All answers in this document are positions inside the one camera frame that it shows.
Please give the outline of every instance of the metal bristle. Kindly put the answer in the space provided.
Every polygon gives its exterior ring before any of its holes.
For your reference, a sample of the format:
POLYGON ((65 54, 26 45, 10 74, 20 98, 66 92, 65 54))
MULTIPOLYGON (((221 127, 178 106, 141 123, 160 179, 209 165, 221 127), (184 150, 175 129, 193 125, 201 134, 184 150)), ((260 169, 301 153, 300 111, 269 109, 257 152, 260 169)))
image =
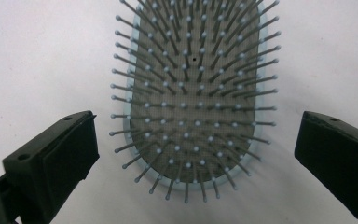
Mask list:
POLYGON ((281 46, 262 46, 281 32, 261 33, 279 19, 262 20, 279 1, 266 8, 261 7, 263 0, 138 0, 138 7, 130 1, 119 2, 136 17, 131 23, 116 16, 136 34, 115 31, 124 38, 116 47, 130 55, 128 59, 114 54, 129 66, 127 72, 112 70, 128 78, 128 85, 110 86, 119 90, 117 95, 128 94, 111 97, 129 108, 111 115, 123 120, 126 127, 110 133, 127 140, 126 146, 114 151, 133 153, 133 159, 122 168, 136 161, 144 166, 135 182, 154 172, 149 193, 163 183, 168 186, 166 200, 172 189, 181 188, 185 203, 189 203, 189 191, 196 186, 204 202, 207 188, 214 189, 218 199, 222 178, 237 189, 231 171, 239 167, 250 176, 244 158, 262 161, 252 146, 256 142, 270 144, 254 136, 255 130, 276 126, 273 121, 255 118, 259 118, 257 113, 277 109, 258 105, 257 99, 278 92, 262 87, 278 76, 259 74, 278 62, 270 55, 281 46))

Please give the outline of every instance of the brush bristle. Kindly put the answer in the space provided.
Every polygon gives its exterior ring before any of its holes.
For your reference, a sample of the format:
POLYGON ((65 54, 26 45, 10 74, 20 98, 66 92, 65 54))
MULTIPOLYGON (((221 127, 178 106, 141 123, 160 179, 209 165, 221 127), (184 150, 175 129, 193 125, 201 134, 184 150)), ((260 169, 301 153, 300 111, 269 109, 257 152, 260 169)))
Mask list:
POLYGON ((167 200, 173 181, 185 184, 186 203, 189 185, 200 185, 206 202, 204 183, 209 181, 219 198, 216 179, 221 176, 237 189, 229 171, 238 166, 251 175, 241 160, 248 155, 262 161, 249 150, 250 145, 269 144, 254 136, 255 127, 275 126, 274 122, 255 120, 255 114, 276 110, 275 106, 256 105, 256 98, 277 92, 257 87, 277 78, 258 72, 278 62, 265 62, 263 56, 281 47, 259 49, 281 34, 260 36, 261 30, 279 19, 260 19, 278 1, 265 9, 260 9, 262 0, 146 0, 139 1, 137 8, 125 0, 120 2, 139 19, 132 24, 117 16, 135 31, 132 37, 116 31, 129 39, 132 47, 116 43, 131 59, 115 54, 130 69, 114 69, 113 73, 131 82, 127 87, 111 85, 131 93, 127 99, 112 97, 131 104, 129 114, 111 116, 124 119, 129 127, 111 132, 112 136, 124 133, 130 139, 115 152, 134 147, 137 153, 123 168, 145 161, 147 165, 135 182, 153 169, 159 175, 149 192, 167 178, 167 200))

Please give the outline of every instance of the white surface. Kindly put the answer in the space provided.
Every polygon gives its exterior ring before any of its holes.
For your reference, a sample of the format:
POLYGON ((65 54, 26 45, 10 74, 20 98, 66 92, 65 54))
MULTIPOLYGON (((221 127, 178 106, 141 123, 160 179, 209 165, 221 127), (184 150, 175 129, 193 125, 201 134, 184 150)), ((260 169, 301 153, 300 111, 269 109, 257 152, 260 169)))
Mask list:
POLYGON ((6 155, 56 120, 87 109, 98 115, 101 158, 53 223, 358 223, 293 156, 304 110, 358 128, 358 1, 281 1, 270 11, 281 18, 270 33, 282 31, 270 43, 282 45, 270 55, 280 63, 267 69, 280 76, 266 86, 280 89, 265 99, 279 108, 266 114, 278 123, 264 129, 272 145, 261 146, 263 163, 250 163, 252 177, 235 179, 238 191, 222 186, 216 200, 209 190, 207 203, 192 192, 189 204, 182 193, 166 202, 163 187, 148 194, 148 179, 133 183, 138 167, 121 169, 130 154, 112 153, 124 139, 108 136, 122 126, 109 116, 123 105, 110 100, 109 85, 125 78, 110 71, 126 68, 112 55, 127 55, 114 31, 130 33, 117 14, 132 19, 112 0, 0 1, 0 175, 6 155))

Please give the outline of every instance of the brush head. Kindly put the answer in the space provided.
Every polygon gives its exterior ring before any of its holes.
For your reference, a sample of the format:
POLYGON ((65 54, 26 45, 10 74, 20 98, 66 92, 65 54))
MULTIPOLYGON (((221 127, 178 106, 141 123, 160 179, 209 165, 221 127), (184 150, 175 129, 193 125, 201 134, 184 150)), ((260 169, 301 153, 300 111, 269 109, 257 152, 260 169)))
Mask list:
POLYGON ((169 193, 173 181, 184 184, 186 195, 189 183, 203 191, 209 183, 217 197, 217 178, 223 176, 236 189, 231 171, 239 167, 250 175, 241 162, 261 160, 252 152, 254 143, 269 141, 255 136, 255 129, 268 123, 257 123, 257 114, 276 108, 260 107, 257 98, 276 92, 261 86, 276 77, 259 73, 277 62, 262 56, 278 48, 260 46, 279 35, 261 35, 277 20, 262 18, 276 3, 263 9, 261 2, 145 1, 136 11, 131 59, 115 58, 128 63, 135 77, 153 81, 131 78, 122 88, 128 92, 122 101, 131 103, 130 116, 122 117, 129 144, 116 152, 133 149, 134 160, 123 168, 134 161, 145 164, 135 182, 149 169, 158 173, 150 192, 165 178, 169 193))

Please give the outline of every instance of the white background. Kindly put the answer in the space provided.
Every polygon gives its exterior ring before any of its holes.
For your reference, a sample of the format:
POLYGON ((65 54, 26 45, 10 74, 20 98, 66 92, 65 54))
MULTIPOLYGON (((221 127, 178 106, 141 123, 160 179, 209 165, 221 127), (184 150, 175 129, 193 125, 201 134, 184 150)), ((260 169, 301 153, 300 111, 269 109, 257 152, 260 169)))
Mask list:
POLYGON ((109 116, 123 104, 110 95, 124 92, 109 85, 126 80, 110 71, 127 67, 112 57, 127 55, 115 47, 116 41, 126 43, 114 31, 131 31, 115 20, 117 14, 132 21, 118 0, 0 1, 0 175, 5 156, 58 119, 83 110, 98 115, 101 158, 53 223, 358 223, 293 156, 304 110, 358 128, 358 1, 281 1, 268 13, 281 18, 269 32, 282 31, 270 43, 282 49, 269 55, 280 62, 267 69, 267 75, 280 76, 267 85, 280 90, 266 97, 279 109, 266 113, 278 123, 263 133, 272 145, 259 149, 264 162, 249 164, 252 177, 235 179, 238 191, 221 186, 216 200, 208 190, 207 203, 192 192, 189 204, 183 192, 165 201, 164 187, 150 195, 149 179, 133 182, 139 167, 121 169, 131 156, 112 152, 124 139, 108 136, 122 127, 109 116))

